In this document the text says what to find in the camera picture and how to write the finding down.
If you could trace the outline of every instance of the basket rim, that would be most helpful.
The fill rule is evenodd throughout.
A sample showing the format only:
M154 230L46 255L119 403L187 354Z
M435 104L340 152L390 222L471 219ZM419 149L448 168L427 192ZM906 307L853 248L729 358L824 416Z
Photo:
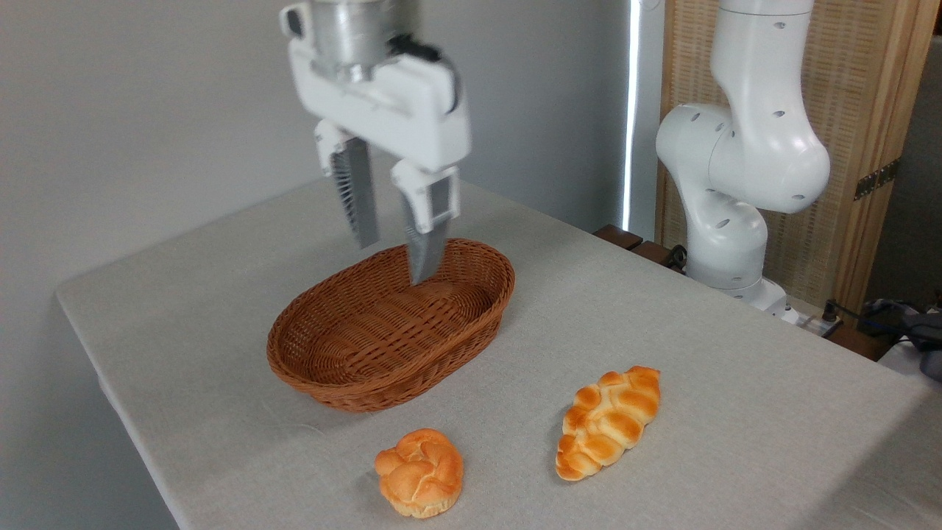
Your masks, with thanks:
M502 253L497 251L494 247L480 241L468 240L465 238L449 238L447 240L447 245L450 244L477 247L478 249L493 255L495 257L495 262L498 264L497 266L506 271L507 281L500 286L500 291L497 295L497 298L490 307L488 307L476 319L471 321L460 332L451 335L446 341L439 343L433 350L429 352L428 355L417 356L409 362L400 365L395 370L384 373L383 375L371 377L364 381L353 381L348 383L319 383L307 378L301 378L292 371L288 370L281 359L275 355L275 352L277 351L277 341L280 337L279 332L287 329L288 325L291 324L291 322L294 320L294 317L297 314L296 308L298 305L300 305L301 300L317 294L319 290L327 289L329 287L327 285L328 280L343 279L349 275L356 274L360 269L367 267L369 265L369 261L373 259L378 259L388 254L401 252L402 249L405 249L407 246L405 244L401 244L383 249L371 257L367 257L362 261L354 263L346 269L328 276L324 280L318 282L312 288L296 296L291 301L291 303L288 304L288 306L278 315L278 318L275 319L274 324L268 332L267 357L268 364L271 369L276 372L276 375L278 375L280 379L292 386L301 385L311 389L343 390L344 395L351 397L359 393L372 393L377 388L389 387L395 385L396 383L408 380L412 374L415 373L416 369L437 362L442 358L442 356L447 355L461 342L467 340L474 333L479 332L482 327L490 324L495 319L495 317L498 319L501 318L504 309L511 300L513 288L516 284L516 273L510 260L507 259L507 257Z

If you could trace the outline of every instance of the hinge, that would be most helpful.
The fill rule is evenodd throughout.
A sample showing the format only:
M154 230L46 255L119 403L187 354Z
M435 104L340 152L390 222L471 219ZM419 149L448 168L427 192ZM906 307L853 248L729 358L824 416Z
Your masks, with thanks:
M877 171L861 178L857 181L857 191L853 194L853 200L859 201L882 188L886 183L892 182L899 170L900 159L897 158Z

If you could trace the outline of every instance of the golden brown crust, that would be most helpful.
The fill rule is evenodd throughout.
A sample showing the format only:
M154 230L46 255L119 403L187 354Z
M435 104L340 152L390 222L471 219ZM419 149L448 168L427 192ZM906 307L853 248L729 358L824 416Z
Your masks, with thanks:
M464 463L451 441L434 429L402 437L373 464L380 493L402 515L424 519L451 508L462 492Z
M634 447L644 427L658 414L660 372L635 366L609 372L576 392L562 419L556 473L576 481L614 464Z

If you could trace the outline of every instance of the round bun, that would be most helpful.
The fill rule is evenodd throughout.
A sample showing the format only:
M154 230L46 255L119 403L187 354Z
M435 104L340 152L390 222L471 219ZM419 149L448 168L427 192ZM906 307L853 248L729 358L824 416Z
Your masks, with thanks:
M462 456L442 433L419 429L376 455L380 493L402 515L425 519L451 508L462 492Z

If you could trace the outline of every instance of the brown wicker basket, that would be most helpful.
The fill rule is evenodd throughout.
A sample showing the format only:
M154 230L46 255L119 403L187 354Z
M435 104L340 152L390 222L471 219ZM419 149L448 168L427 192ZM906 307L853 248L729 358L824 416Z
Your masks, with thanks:
M410 285L405 245L302 293L268 333L268 364L294 389L351 412L422 394L494 339L511 299L511 263L471 240L448 240L438 272Z

